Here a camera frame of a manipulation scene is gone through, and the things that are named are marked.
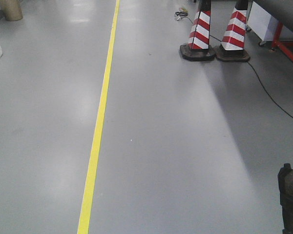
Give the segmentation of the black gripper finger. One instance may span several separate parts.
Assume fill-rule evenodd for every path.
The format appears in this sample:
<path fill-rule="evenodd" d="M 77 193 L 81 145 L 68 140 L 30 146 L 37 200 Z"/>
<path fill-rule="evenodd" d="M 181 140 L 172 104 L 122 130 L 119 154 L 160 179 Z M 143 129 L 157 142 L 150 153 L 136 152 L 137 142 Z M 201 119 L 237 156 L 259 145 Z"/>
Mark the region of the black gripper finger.
<path fill-rule="evenodd" d="M 284 224 L 282 233 L 293 234 L 293 195 L 280 193 L 280 205 Z"/>

